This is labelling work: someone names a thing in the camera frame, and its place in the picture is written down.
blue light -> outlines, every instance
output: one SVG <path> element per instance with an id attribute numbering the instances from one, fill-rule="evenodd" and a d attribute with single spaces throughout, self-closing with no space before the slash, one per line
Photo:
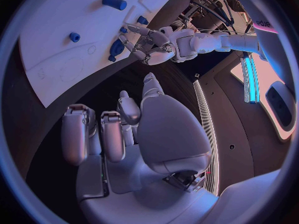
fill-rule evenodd
<path id="1" fill-rule="evenodd" d="M 248 57 L 245 58 L 247 72 L 248 72 L 248 80 L 249 80 L 249 102 L 256 102 L 256 87 L 254 82 L 254 73 L 251 65 L 251 61 Z"/>
<path id="2" fill-rule="evenodd" d="M 253 74 L 254 74 L 254 80 L 255 80 L 255 89 L 256 89 L 256 101 L 260 102 L 260 87 L 259 87 L 259 79 L 258 79 L 258 74 L 257 74 L 257 70 L 254 64 L 254 60 L 253 57 L 251 56 L 250 58 L 251 60 L 251 64 L 252 64 L 252 68 L 253 68 Z"/>

dark floor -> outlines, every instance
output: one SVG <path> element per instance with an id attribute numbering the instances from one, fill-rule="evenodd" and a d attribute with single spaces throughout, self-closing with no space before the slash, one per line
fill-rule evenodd
<path id="1" fill-rule="evenodd" d="M 146 66 L 140 62 L 120 70 L 83 96 L 77 103 L 96 111 L 115 110 L 121 90 L 140 104 L 143 79 L 153 72 L 160 81 L 165 94 L 188 107 L 200 121 L 193 84 L 170 61 L 158 66 Z M 60 142 L 61 120 L 45 137 L 38 148 L 27 174 L 27 184 L 34 193 L 56 214 L 71 224 L 86 223 L 78 207 L 75 193 L 77 167 L 68 165 L 62 156 Z"/>

robotic arm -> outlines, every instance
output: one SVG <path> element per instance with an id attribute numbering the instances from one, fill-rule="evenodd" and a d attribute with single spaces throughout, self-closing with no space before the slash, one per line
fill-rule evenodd
<path id="1" fill-rule="evenodd" d="M 227 32 L 194 33 L 192 29 L 174 32 L 170 26 L 156 31 L 128 24 L 128 29 L 141 34 L 157 46 L 148 52 L 141 51 L 142 47 L 134 46 L 124 35 L 119 36 L 124 46 L 146 65 L 160 64 L 169 59 L 184 62 L 195 58 L 197 54 L 213 50 L 228 52 L 231 49 L 258 53 L 261 59 L 265 60 L 256 36 L 229 35 Z"/>

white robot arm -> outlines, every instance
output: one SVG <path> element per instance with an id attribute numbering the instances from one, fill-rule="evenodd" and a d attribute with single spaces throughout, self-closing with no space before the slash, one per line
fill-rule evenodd
<path id="1" fill-rule="evenodd" d="M 146 65 L 160 64 L 169 59 L 174 62 L 184 62 L 195 58 L 197 54 L 213 50 L 228 52 L 231 49 L 258 53 L 265 60 L 256 36 L 230 35 L 227 32 L 194 33 L 192 29 L 174 32 L 170 26 L 156 31 L 128 24 L 128 29 L 145 36 L 157 46 L 144 52 L 139 50 L 142 47 L 134 46 L 124 35 L 119 36 L 124 46 Z"/>

